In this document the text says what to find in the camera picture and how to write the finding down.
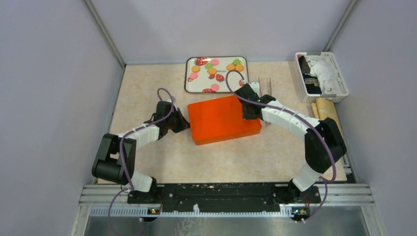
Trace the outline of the metal tongs white handle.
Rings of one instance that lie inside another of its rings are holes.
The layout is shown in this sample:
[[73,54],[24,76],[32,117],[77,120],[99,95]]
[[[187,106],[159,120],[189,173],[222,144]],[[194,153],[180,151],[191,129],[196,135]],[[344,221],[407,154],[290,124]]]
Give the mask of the metal tongs white handle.
[[260,85],[260,96],[262,95],[271,95],[272,94],[272,81],[271,81],[271,77],[267,78],[267,77],[259,77],[258,78],[258,83]]

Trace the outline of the orange tin lid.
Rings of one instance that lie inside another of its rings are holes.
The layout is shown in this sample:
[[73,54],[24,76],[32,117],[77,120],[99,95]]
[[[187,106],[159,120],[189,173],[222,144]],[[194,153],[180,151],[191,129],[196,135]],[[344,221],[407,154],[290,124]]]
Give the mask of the orange tin lid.
[[198,146],[258,135],[262,129],[259,119],[243,118],[242,104],[233,95],[189,104],[187,111]]

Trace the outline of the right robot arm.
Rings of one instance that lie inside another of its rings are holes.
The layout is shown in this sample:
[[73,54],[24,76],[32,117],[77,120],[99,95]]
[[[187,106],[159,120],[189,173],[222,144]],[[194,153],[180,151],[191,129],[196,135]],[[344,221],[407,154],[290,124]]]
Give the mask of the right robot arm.
[[231,96],[191,103],[187,113],[196,145],[259,134],[262,120],[300,138],[306,163],[290,180],[288,189],[289,198],[295,203],[306,199],[308,189],[347,151],[334,119],[304,116],[270,95],[259,96],[251,84],[245,84]]

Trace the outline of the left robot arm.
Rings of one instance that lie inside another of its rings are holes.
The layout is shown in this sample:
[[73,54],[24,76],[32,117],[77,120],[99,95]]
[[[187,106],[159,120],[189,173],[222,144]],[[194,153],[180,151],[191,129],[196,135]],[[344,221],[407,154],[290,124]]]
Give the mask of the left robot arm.
[[140,126],[121,134],[105,134],[100,142],[94,163],[93,177],[139,191],[145,203],[157,199],[156,180],[135,170],[136,151],[162,139],[168,131],[179,133],[190,123],[171,101],[159,101],[151,118]]

